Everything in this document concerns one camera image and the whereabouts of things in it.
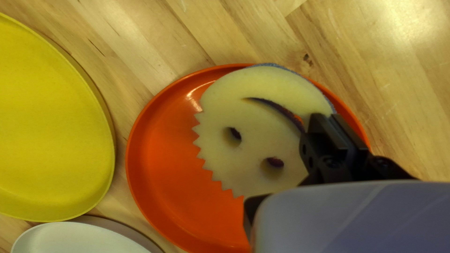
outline sponge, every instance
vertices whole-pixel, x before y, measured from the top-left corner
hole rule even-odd
[[[234,197],[267,194],[295,187],[306,176],[298,145],[301,125],[312,113],[329,116],[324,95],[300,75],[279,66],[244,68],[219,78],[200,99],[194,144],[212,179]]]

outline wood grain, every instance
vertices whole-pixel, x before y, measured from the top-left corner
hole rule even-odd
[[[373,150],[423,180],[450,181],[447,0],[0,0],[3,12],[63,47],[92,77],[117,135],[112,186],[89,214],[183,252],[139,212],[127,186],[131,126],[162,88],[226,63],[275,62],[327,86]],[[0,253],[36,223],[0,215]]]

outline wooden table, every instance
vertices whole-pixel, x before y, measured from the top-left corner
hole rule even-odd
[[[117,167],[108,194],[89,214],[128,224],[177,253],[183,250],[160,236],[134,203],[124,152],[145,104],[202,68],[275,62],[307,75],[351,107],[374,153],[420,179],[450,181],[450,2],[304,2],[0,0],[0,12],[61,45],[109,106]],[[0,215],[0,252],[34,225]]]

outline yellow plate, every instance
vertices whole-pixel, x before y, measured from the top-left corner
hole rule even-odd
[[[50,40],[0,13],[0,213],[67,220],[108,190],[112,125],[80,70]]]

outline orange plate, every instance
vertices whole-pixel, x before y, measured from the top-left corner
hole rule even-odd
[[[219,77],[252,64],[227,64],[187,75],[158,93],[138,116],[128,139],[126,171],[137,205],[162,235],[192,253],[248,253],[243,197],[212,181],[196,158],[194,114]],[[312,81],[368,143],[361,124],[333,93]]]

